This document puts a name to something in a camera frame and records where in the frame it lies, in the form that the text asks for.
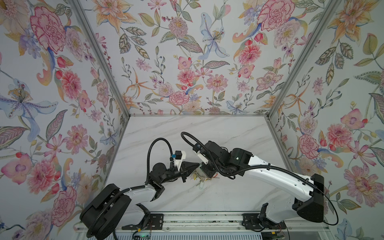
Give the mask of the silver metal keyring with keys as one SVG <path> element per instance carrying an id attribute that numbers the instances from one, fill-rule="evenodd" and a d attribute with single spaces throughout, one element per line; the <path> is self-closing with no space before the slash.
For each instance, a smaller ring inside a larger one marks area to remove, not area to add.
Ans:
<path id="1" fill-rule="evenodd" d="M 213 177 L 208 177 L 201 168 L 197 168 L 192 173 L 192 178 L 194 181 L 197 181 L 196 186 L 199 188 L 199 190 L 203 190 L 205 186 L 205 182 L 212 181 Z"/>

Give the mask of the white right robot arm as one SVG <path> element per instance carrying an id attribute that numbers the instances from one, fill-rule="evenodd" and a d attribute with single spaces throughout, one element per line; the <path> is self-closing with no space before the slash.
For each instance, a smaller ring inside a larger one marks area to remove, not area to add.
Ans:
<path id="1" fill-rule="evenodd" d="M 209 141 L 204 146 L 196 144 L 194 152 L 202 160 L 203 172 L 211 177 L 219 173 L 235 179 L 248 176 L 274 186 L 285 192 L 262 205 L 256 222 L 271 229 L 287 219 L 302 219 L 321 223 L 324 220 L 324 178 L 318 174 L 311 177 L 299 175 L 272 165 L 249 151 L 235 148 L 232 151 Z"/>

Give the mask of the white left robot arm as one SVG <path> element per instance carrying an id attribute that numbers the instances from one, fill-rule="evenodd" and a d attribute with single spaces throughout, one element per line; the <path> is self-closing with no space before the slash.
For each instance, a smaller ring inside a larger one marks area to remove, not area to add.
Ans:
<path id="1" fill-rule="evenodd" d="M 107 185 L 85 207 L 80 215 L 81 222 L 87 227 L 87 238 L 104 240 L 115 230 L 147 229 L 151 220 L 151 211 L 144 203 L 158 199 L 165 191 L 163 183 L 178 179 L 186 181 L 199 163 L 182 162 L 175 169 L 167 169 L 165 164 L 157 163 L 147 176 L 144 185 L 121 190 L 115 184 Z"/>

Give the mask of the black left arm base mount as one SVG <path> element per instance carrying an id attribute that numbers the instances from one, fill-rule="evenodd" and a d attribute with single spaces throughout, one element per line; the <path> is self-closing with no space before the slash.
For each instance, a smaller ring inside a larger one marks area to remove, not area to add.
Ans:
<path id="1" fill-rule="evenodd" d="M 137 225 L 122 226 L 122 230 L 162 230 L 164 224 L 164 214 L 149 214 L 144 216 Z"/>

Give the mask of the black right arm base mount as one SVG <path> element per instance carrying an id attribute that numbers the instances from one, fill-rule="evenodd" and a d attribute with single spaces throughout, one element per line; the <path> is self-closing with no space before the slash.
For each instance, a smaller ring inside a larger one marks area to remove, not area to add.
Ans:
<path id="1" fill-rule="evenodd" d="M 259 213 L 242 214 L 242 217 L 242 226 L 245 227 L 246 230 L 261 232 L 263 230 L 285 230 L 287 228 L 285 223 L 271 222 L 266 218 L 260 217 Z"/>

